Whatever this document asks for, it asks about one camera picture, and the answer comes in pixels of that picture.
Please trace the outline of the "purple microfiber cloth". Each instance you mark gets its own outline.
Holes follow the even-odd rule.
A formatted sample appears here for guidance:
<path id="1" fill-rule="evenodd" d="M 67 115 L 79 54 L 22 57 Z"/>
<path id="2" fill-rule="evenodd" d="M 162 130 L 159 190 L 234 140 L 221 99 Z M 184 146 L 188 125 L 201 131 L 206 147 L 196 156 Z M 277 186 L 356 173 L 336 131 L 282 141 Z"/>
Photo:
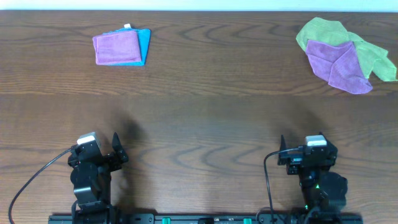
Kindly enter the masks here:
<path id="1" fill-rule="evenodd" d="M 333 88 L 354 95 L 366 94 L 373 89 L 364 77 L 352 41 L 333 46 L 309 40 L 305 53 L 314 74 Z"/>

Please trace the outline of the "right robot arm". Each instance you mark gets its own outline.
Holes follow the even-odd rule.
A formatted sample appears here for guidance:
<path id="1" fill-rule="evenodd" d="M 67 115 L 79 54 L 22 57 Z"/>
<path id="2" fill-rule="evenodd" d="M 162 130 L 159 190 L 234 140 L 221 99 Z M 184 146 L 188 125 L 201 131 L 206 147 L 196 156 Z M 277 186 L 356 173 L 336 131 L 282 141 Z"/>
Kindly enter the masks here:
<path id="1" fill-rule="evenodd" d="M 305 144 L 288 148 L 280 140 L 277 164 L 286 166 L 288 175 L 298 175 L 307 213 L 298 215 L 300 223 L 342 223 L 340 211 L 346 205 L 348 180 L 332 172 L 338 149 L 319 133 L 307 136 Z"/>

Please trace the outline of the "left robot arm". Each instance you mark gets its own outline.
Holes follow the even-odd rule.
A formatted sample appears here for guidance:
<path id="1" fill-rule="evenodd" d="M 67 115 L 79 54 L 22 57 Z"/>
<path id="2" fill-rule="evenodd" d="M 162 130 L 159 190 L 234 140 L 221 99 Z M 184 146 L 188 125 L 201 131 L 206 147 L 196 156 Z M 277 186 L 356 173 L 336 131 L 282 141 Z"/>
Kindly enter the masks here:
<path id="1" fill-rule="evenodd" d="M 72 223 L 121 223 L 120 209 L 111 205 L 111 173 L 129 161 L 117 133 L 113 134 L 113 152 L 102 155 L 96 133 L 79 137 L 72 146 L 68 165 L 76 202 L 72 205 Z"/>

